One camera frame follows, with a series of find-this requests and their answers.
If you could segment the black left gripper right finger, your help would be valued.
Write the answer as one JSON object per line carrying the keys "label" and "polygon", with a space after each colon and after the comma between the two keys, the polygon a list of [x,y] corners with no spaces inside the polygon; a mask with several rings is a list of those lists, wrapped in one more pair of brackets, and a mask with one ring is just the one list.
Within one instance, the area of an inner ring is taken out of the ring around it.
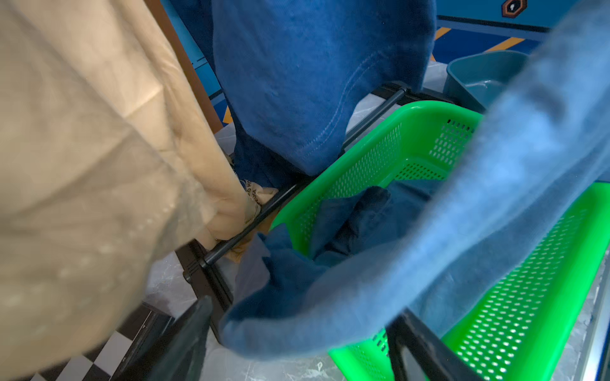
{"label": "black left gripper right finger", "polygon": [[409,310],[399,314],[386,333],[396,381],[481,379]]}

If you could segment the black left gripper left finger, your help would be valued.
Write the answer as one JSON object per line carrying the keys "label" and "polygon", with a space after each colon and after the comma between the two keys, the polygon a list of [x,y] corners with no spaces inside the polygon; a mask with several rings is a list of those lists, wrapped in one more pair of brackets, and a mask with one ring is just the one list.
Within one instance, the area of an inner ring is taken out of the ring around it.
{"label": "black left gripper left finger", "polygon": [[194,303],[125,371],[119,380],[198,380],[206,356],[213,304]]}

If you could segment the slate blue t-shirt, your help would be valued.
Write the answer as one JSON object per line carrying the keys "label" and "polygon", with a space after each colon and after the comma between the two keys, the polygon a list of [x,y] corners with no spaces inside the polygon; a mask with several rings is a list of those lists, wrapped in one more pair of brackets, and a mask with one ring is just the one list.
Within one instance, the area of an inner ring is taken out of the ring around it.
{"label": "slate blue t-shirt", "polygon": [[[593,183],[609,180],[609,4],[581,1],[551,30],[485,113],[446,182],[424,196],[397,233],[398,206],[381,212],[375,244],[320,266],[295,252],[279,226],[253,240],[220,325],[222,344],[255,360],[309,357],[355,344],[386,327],[459,268],[483,242],[527,227],[545,236]],[[443,335],[451,308],[425,307]]]}

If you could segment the navy printed t-shirt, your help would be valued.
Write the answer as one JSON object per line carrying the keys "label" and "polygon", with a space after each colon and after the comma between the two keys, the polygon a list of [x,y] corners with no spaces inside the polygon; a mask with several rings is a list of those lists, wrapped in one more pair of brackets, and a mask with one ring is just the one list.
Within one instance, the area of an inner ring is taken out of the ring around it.
{"label": "navy printed t-shirt", "polygon": [[234,119],[234,169],[281,189],[337,160],[357,104],[422,87],[432,1],[176,1]]}

